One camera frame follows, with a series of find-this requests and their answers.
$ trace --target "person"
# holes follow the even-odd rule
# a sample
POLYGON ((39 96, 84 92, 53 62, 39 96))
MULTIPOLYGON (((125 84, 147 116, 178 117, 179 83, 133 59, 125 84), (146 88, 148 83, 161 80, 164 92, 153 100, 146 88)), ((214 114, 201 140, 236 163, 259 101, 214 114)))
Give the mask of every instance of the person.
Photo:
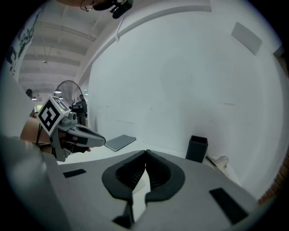
MULTIPOLYGON (((26 95, 32 100, 33 92, 31 89, 26 90, 26 95)), ((35 110, 33 109, 30 114, 30 117, 34 117, 34 116, 35 116, 35 110)))
POLYGON ((80 102, 82 103, 82 110, 79 112, 79 123, 85 126, 85 114, 87 113, 87 105, 82 94, 79 96, 79 98, 80 102))

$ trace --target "cable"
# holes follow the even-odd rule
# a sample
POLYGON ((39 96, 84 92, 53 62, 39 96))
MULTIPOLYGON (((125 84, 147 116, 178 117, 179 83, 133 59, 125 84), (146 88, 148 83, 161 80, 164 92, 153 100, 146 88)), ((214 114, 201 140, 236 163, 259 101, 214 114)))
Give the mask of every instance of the cable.
POLYGON ((38 128, 38 134, 37 134, 37 140, 36 140, 36 146, 38 147, 38 143, 39 143, 39 138, 40 138, 40 133, 42 131, 42 126, 41 124, 39 124, 39 128, 38 128))
POLYGON ((68 155, 70 155, 70 153, 71 153, 71 150, 73 149, 73 146, 71 146, 71 149, 70 149, 70 152, 69 152, 69 154, 68 155))

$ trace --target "black container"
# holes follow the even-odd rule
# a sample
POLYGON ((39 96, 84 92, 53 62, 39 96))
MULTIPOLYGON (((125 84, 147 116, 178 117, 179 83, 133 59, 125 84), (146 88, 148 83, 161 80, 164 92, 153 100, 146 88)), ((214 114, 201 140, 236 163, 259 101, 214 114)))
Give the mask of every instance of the black container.
POLYGON ((203 159, 205 158, 207 148, 207 138, 192 135, 189 142, 188 151, 186 153, 186 159, 202 163, 203 159))

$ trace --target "ceiling beam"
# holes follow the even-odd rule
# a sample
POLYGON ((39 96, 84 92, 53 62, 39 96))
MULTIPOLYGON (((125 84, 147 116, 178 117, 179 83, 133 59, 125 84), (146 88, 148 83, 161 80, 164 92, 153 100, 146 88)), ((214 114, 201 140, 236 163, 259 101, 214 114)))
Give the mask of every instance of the ceiling beam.
POLYGON ((61 27, 63 26, 63 22, 64 22, 64 17, 66 15, 66 12, 67 12, 67 5, 65 5, 64 9, 63 9, 63 12, 62 12, 62 16, 61 16, 61 23, 60 23, 60 26, 59 26, 59 32, 58 32, 58 43, 61 44, 61 27))
MULTIPOLYGON (((43 46, 30 46, 25 56, 27 55, 33 55, 36 58, 38 55, 45 55, 43 46)), ((74 53, 71 51, 60 50, 56 47, 53 47, 51 49, 50 56, 57 56, 58 58, 67 58, 78 62, 80 62, 85 57, 84 55, 74 53)))
POLYGON ((73 79, 70 78, 62 78, 62 79, 58 79, 58 80, 53 80, 53 81, 46 81, 46 80, 38 80, 38 81, 22 81, 19 80, 19 84, 25 84, 26 86, 37 86, 37 85, 46 85, 46 84, 53 84, 54 88, 56 88, 60 83, 67 81, 67 80, 71 80, 73 81, 73 79))
POLYGON ((21 85, 21 86, 23 86, 23 88, 24 88, 24 89, 28 89, 28 87, 27 87, 27 85, 26 85, 26 83, 25 83, 25 82, 24 82, 24 83, 23 83, 23 82, 22 82, 22 83, 20 83, 20 85, 21 85))
MULTIPOLYGON (((45 23, 45 25, 42 25, 42 22, 36 22, 34 28, 35 32, 34 34, 36 36, 39 36, 39 34, 47 33, 48 35, 57 34, 59 31, 59 24, 53 24, 53 23, 45 23)), ((88 34, 82 33, 80 31, 65 27, 63 24, 61 25, 61 32, 65 32, 73 37, 78 37, 85 39, 87 42, 93 42, 95 41, 94 37, 88 37, 88 34)))
POLYGON ((62 70, 57 71, 57 70, 52 70, 50 73, 47 70, 43 70, 42 72, 39 72, 39 68, 36 68, 35 70, 30 70, 30 71, 25 71, 25 72, 20 72, 19 78, 35 78, 35 79, 52 79, 54 77, 63 77, 63 78, 75 78, 75 72, 62 72, 62 70))
MULTIPOLYGON (((46 3, 46 7, 45 7, 45 10, 44 10, 44 12, 43 12, 43 17, 46 15, 47 8, 48 8, 49 4, 50 4, 50 2, 48 1, 48 2, 46 3)), ((45 51, 45 43, 44 43, 44 36, 45 36, 45 35, 42 35, 42 44, 43 44, 43 47, 44 47, 44 52, 46 53, 46 51, 45 51)))
MULTIPOLYGON (((81 55, 85 55, 87 51, 87 47, 85 46, 82 46, 80 44, 73 43, 70 41, 66 41, 65 44, 59 44, 57 38, 52 38, 52 37, 45 38, 45 45, 47 47, 59 46, 59 50, 70 51, 70 52, 74 52, 74 53, 81 54, 81 55)), ((43 46, 43 37, 34 36, 30 46, 43 46)))
POLYGON ((76 76, 78 66, 71 66, 68 64, 59 64, 55 62, 42 61, 23 61, 25 70, 20 70, 20 74, 51 74, 51 75, 63 75, 63 76, 76 76))
MULTIPOLYGON (((32 54, 26 54, 23 61, 44 61, 45 60, 45 55, 38 55, 35 57, 32 54)), ((67 65, 72 65, 72 66, 77 66, 79 67, 80 61, 64 58, 64 57, 58 57, 58 56, 52 56, 50 55, 48 57, 48 62, 55 62, 55 63, 60 63, 60 64, 67 64, 67 65)))
POLYGON ((49 95, 53 95, 56 88, 33 88, 31 87, 33 92, 37 92, 40 95, 44 93, 48 93, 49 95))
MULTIPOLYGON (((55 14, 49 11, 41 15, 38 18, 38 22, 41 22, 41 23, 45 22, 45 24, 54 24, 54 25, 57 25, 57 29, 59 29, 59 26, 61 25, 61 16, 62 16, 61 13, 55 14)), ((80 19, 65 16, 62 26, 68 29, 72 29, 74 31, 79 31, 82 34, 86 34, 86 37, 87 37, 91 29, 91 22, 88 22, 87 20, 85 20, 85 18, 86 18, 85 16, 84 18, 80 18, 80 19)))
POLYGON ((105 14, 106 12, 107 12, 107 11, 103 12, 103 13, 98 17, 98 19, 96 20, 96 22, 95 22, 94 25, 92 26, 88 37, 91 37, 91 34, 92 34, 92 32, 93 32, 93 29, 96 27, 96 25, 99 23, 99 21, 101 20, 101 18, 104 16, 104 14, 105 14))

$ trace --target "gray book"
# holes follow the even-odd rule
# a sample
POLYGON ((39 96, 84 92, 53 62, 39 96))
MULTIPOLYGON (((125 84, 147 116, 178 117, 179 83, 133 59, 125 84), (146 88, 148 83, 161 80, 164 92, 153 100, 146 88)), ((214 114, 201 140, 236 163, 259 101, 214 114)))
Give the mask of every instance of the gray book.
POLYGON ((134 142, 136 140, 135 137, 131 137, 128 135, 121 135, 119 137, 116 137, 114 139, 111 139, 105 143, 105 146, 107 146, 109 149, 117 152, 118 150, 122 149, 126 145, 134 142))

